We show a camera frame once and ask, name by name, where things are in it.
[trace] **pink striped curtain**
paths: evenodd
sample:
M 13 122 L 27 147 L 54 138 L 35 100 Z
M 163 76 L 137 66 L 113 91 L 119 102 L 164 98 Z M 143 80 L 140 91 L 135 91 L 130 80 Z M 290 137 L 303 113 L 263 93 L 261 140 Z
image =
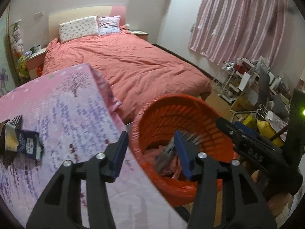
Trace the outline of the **pink striped curtain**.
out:
M 189 48 L 215 63 L 265 57 L 272 64 L 288 0 L 202 0 Z

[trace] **purple flower decal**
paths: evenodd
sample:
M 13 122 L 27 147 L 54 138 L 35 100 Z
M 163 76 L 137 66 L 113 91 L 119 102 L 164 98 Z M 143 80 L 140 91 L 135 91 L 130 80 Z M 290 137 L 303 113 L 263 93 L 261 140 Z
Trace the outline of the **purple flower decal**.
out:
M 9 77 L 5 74 L 6 70 L 5 68 L 2 69 L 2 72 L 0 72 L 0 88 L 5 87 L 5 82 L 8 81 Z

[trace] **pink duvet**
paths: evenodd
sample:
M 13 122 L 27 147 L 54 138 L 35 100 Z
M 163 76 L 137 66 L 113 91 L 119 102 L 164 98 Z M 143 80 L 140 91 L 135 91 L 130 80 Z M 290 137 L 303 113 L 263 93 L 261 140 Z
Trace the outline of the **pink duvet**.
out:
M 122 33 L 87 36 L 47 46 L 43 75 L 79 63 L 88 63 L 109 81 L 123 104 L 118 113 L 133 121 L 144 104 L 172 93 L 198 96 L 210 92 L 209 79 L 192 65 L 123 29 Z

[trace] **purple floral tablecloth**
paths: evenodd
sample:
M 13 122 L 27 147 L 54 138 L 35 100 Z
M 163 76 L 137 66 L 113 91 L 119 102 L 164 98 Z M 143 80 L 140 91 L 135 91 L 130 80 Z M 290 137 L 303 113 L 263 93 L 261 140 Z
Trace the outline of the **purple floral tablecloth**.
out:
M 119 106 L 102 74 L 88 64 L 42 76 L 0 98 L 0 122 L 23 115 L 22 128 L 39 132 L 45 147 L 41 162 L 18 154 L 7 169 L 0 163 L 0 195 L 23 226 L 64 160 L 86 161 L 118 140 L 126 130 L 115 112 Z M 89 227 L 85 190 L 83 182 L 82 220 Z M 107 191 L 118 229 L 186 228 L 129 149 Z

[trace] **wall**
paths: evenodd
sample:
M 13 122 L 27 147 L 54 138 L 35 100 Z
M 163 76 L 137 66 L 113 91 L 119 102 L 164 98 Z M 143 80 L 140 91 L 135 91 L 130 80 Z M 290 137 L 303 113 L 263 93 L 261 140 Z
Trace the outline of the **wall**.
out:
M 9 59 L 7 58 L 7 15 L 8 9 L 6 8 L 0 18 L 0 97 L 16 87 L 10 72 Z
M 168 0 L 164 11 L 157 44 L 173 51 L 215 76 L 217 65 L 188 50 L 190 29 L 195 23 L 202 0 Z M 292 0 L 286 30 L 279 54 L 272 66 L 275 75 L 286 74 L 295 86 L 305 67 L 305 20 Z
M 12 0 L 10 24 L 22 19 L 22 39 L 25 50 L 28 50 L 34 43 L 44 45 L 49 42 L 49 14 L 85 6 L 123 4 L 127 7 L 126 19 L 131 29 L 149 33 L 149 40 L 156 43 L 164 2 L 165 0 Z M 44 11 L 45 15 L 35 19 L 34 14 L 40 11 Z

